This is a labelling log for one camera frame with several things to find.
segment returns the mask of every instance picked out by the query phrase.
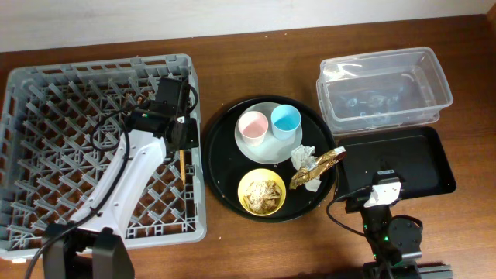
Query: rectangular black tray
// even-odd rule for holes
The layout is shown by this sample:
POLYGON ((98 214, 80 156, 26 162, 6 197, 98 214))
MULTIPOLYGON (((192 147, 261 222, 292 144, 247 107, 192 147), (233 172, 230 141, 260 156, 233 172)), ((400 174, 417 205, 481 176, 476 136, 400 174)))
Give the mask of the rectangular black tray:
MULTIPOLYGON (((335 198, 372 184, 375 173, 395 170, 400 178, 400 199, 447 194, 456 182, 437 132, 431 127, 398 130, 341 139, 346 157, 338 166, 335 198)), ((370 194, 359 193, 362 199, 370 194)))

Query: gold foil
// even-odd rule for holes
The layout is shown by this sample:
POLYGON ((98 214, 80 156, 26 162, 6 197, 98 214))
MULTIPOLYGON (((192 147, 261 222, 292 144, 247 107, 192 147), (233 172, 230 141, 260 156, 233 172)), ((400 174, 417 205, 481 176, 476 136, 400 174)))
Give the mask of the gold foil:
POLYGON ((345 156, 346 151, 344 150, 344 147, 338 147, 325 153, 315 160, 315 162, 317 163, 316 167, 312 168, 311 170, 307 169, 306 167, 300 168, 291 179, 291 182, 289 183, 289 189, 296 189, 296 187, 303 185, 310 180, 320 176, 324 173, 324 171, 330 169, 332 166, 341 161, 345 156))

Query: blue cup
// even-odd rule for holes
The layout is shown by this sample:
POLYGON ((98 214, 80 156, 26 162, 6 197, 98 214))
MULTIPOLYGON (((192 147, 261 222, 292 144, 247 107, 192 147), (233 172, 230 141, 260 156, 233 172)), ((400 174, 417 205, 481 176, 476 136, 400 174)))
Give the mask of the blue cup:
POLYGON ((287 140, 301 124, 300 112, 292 105, 279 105, 270 115, 272 133, 279 140, 287 140))

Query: pink cup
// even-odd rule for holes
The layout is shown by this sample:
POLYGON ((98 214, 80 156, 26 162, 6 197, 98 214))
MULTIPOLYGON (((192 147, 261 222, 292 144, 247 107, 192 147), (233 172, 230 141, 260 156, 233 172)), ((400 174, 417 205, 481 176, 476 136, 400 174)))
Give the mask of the pink cup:
POLYGON ((251 146, 260 145, 269 129, 269 121, 261 112, 247 112, 241 115, 238 129, 244 142, 251 146))

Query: dish rack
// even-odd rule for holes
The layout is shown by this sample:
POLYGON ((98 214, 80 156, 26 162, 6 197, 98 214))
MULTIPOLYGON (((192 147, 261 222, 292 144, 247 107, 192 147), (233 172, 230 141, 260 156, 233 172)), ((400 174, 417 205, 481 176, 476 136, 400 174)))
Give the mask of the dish rack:
MULTIPOLYGON (((198 76, 185 54, 136 57, 13 70, 0 121, 0 258, 23 262, 41 245, 51 222, 64 224, 86 201, 113 152, 98 152, 89 133, 102 117, 154 98, 162 77, 198 76)), ((101 146, 119 138, 119 120, 96 133, 101 146)), ((200 103, 191 113, 200 134, 200 103)), ((157 168, 129 222, 128 249, 189 243, 206 234, 200 149, 186 151, 186 181, 179 154, 157 168)))

